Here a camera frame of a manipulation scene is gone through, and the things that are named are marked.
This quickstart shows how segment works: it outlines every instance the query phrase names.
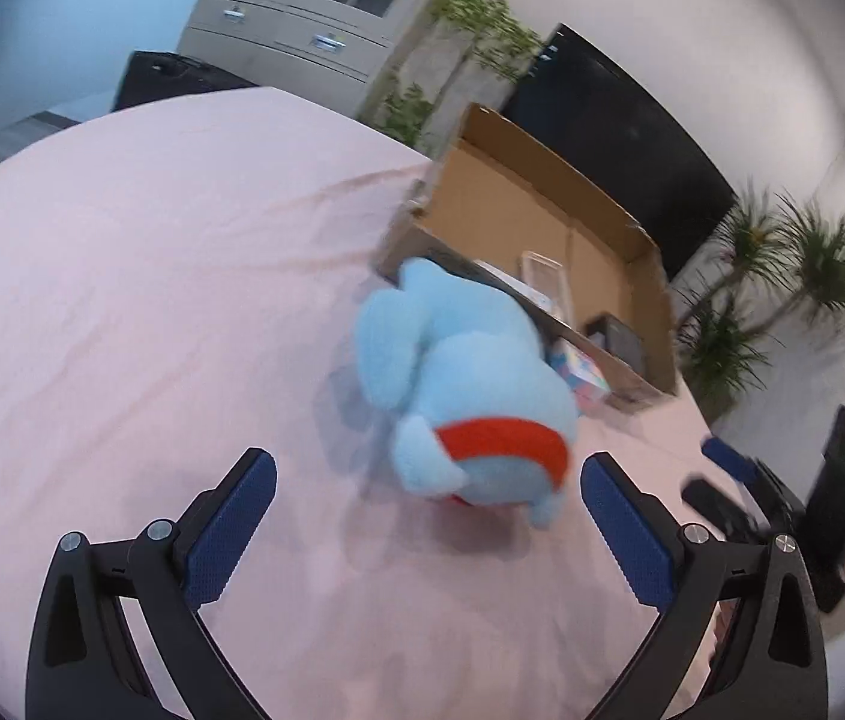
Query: open cardboard box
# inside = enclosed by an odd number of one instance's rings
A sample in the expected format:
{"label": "open cardboard box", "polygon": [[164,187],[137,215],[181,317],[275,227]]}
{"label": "open cardboard box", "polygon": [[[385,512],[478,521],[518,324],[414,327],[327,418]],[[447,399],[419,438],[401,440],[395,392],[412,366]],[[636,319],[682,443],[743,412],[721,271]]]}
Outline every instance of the open cardboard box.
{"label": "open cardboard box", "polygon": [[[567,268],[572,327],[474,262],[519,277],[525,251]],[[387,233],[376,269],[395,283],[410,257],[429,258],[450,274],[512,295],[548,343],[565,338],[594,359],[619,410],[635,413],[676,394],[672,317],[656,245],[594,183],[498,113],[469,106],[440,169],[416,188]],[[642,340],[645,378],[576,332],[603,312]]]}

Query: blue gripper pad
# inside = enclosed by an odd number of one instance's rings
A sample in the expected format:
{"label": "blue gripper pad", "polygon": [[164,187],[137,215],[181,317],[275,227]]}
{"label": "blue gripper pad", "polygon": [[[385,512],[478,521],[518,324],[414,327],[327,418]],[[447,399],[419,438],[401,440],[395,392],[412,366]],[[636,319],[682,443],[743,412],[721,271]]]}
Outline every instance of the blue gripper pad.
{"label": "blue gripper pad", "polygon": [[717,466],[726,471],[736,482],[749,485],[756,480],[756,464],[736,452],[728,443],[709,436],[700,449]]}
{"label": "blue gripper pad", "polygon": [[189,550],[182,595],[191,610],[223,594],[274,497],[275,461],[260,452]]}
{"label": "blue gripper pad", "polygon": [[580,477],[583,503],[637,600],[662,613],[673,599],[673,570],[669,552],[653,535],[636,507],[599,463],[597,455],[583,464]]}

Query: palm plant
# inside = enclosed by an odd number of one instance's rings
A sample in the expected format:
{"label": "palm plant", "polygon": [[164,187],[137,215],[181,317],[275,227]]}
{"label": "palm plant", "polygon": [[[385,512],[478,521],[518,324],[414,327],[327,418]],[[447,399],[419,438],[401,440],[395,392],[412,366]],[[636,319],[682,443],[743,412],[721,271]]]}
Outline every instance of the palm plant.
{"label": "palm plant", "polygon": [[731,401],[749,386],[762,389],[757,369],[769,360],[757,348],[757,339],[742,329],[736,295],[729,293],[721,309],[711,299],[699,305],[678,340],[685,383],[700,405]]}
{"label": "palm plant", "polygon": [[711,304],[717,293],[736,290],[748,278],[772,287],[782,287],[786,283],[786,237],[768,191],[757,197],[750,183],[742,198],[715,229],[712,242],[717,247],[714,259],[721,274],[702,293],[690,299],[690,307],[680,317],[677,331]]}
{"label": "palm plant", "polygon": [[[681,367],[709,421],[749,386],[762,388],[757,369],[769,360],[760,343],[783,317],[845,328],[845,214],[833,222],[815,201],[797,206],[776,197],[781,208],[768,193],[756,199],[750,186],[714,234],[719,276],[684,295],[690,309],[677,327]],[[764,320],[744,326],[738,300],[747,281],[784,297]]]}
{"label": "palm plant", "polygon": [[784,204],[781,232],[792,292],[750,332],[764,335],[795,312],[802,312],[810,326],[822,320],[839,331],[845,327],[845,214],[831,223],[815,201],[799,208],[791,197],[779,197]]}

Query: red collar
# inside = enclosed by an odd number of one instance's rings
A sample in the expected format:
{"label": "red collar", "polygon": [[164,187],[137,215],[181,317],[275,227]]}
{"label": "red collar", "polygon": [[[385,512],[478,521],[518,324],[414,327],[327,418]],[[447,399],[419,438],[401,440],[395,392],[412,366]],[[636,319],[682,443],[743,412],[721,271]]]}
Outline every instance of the red collar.
{"label": "red collar", "polygon": [[570,447],[555,430],[528,419],[484,416],[435,429],[454,461],[487,455],[525,458],[543,467],[554,490],[563,485],[570,469]]}

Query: drawer handle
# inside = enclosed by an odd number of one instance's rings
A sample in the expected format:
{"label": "drawer handle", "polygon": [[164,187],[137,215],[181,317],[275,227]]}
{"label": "drawer handle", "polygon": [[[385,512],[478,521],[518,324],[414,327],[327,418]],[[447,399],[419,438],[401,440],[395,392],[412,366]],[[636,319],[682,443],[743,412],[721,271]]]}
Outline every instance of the drawer handle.
{"label": "drawer handle", "polygon": [[311,46],[322,49],[324,52],[339,53],[346,47],[346,44],[341,40],[336,40],[329,35],[313,35]]}

